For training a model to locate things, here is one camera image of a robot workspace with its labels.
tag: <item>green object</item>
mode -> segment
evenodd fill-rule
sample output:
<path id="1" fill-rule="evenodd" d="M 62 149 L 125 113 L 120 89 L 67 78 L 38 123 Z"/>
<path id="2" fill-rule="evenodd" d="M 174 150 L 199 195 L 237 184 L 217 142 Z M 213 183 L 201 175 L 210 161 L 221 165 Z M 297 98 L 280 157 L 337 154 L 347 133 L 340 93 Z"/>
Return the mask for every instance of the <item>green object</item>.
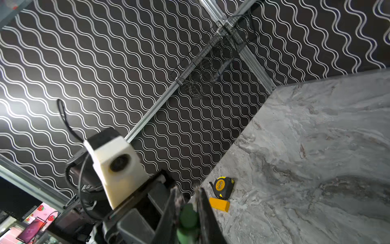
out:
<path id="1" fill-rule="evenodd" d="M 183 206 L 179 215 L 180 227 L 177 228 L 176 234 L 180 244 L 197 243 L 199 229 L 199 215 L 194 211 L 192 203 Z"/>
<path id="2" fill-rule="evenodd" d="M 210 182 L 215 196 L 222 200 L 228 200 L 233 191 L 234 180 L 230 177 L 221 176 L 215 180 L 214 184 Z"/>

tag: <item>gray marble table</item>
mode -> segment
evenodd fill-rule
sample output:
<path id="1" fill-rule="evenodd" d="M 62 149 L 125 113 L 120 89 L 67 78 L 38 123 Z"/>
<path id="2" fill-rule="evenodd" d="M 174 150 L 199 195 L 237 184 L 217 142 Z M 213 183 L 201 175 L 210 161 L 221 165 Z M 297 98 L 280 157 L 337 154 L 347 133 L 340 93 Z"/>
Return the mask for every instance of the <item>gray marble table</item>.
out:
<path id="1" fill-rule="evenodd" d="M 280 87 L 202 186 L 229 243 L 390 243 L 390 71 Z"/>

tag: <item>yellow block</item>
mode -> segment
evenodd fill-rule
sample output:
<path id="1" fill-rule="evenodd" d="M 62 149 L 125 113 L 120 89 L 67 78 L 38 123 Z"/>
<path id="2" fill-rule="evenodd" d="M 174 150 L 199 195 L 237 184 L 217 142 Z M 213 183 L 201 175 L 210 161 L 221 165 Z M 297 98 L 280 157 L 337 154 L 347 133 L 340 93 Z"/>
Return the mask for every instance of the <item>yellow block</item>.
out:
<path id="1" fill-rule="evenodd" d="M 209 201 L 210 201 L 210 205 L 213 208 L 221 210 L 221 211 L 225 211 L 225 212 L 229 211 L 230 202 L 225 201 L 225 200 L 221 200 L 221 199 L 217 199 L 217 198 L 210 198 Z"/>

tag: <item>orange label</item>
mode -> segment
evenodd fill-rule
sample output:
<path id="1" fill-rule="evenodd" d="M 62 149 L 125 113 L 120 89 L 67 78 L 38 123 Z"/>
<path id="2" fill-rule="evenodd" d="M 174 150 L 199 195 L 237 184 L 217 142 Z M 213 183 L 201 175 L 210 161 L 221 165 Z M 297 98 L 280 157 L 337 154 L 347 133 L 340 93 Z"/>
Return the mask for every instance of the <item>orange label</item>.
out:
<path id="1" fill-rule="evenodd" d="M 223 190 L 225 188 L 225 181 L 224 180 L 217 181 L 215 188 L 217 189 L 217 191 Z"/>

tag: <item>wavy line pattern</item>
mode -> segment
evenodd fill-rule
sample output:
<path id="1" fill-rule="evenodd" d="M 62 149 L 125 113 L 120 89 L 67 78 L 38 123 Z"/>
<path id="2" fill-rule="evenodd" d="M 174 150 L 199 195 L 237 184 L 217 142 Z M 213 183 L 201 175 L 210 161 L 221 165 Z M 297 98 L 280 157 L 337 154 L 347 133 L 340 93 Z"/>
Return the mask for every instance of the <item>wavy line pattern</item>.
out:
<path id="1" fill-rule="evenodd" d="M 82 144 L 56 99 L 82 137 L 110 126 L 125 136 L 215 31 L 196 0 L 34 0 L 0 32 L 0 153 L 71 196 L 64 166 Z M 200 180 L 203 167 L 178 169 Z"/>
<path id="2" fill-rule="evenodd" d="M 227 15 L 240 3 L 220 2 Z M 262 0 L 252 16 L 248 47 L 276 85 L 390 66 L 390 13 L 383 0 Z"/>
<path id="3" fill-rule="evenodd" d="M 201 100 L 179 89 L 132 141 L 147 172 L 168 169 L 192 194 L 265 102 L 267 95 L 240 59 Z"/>

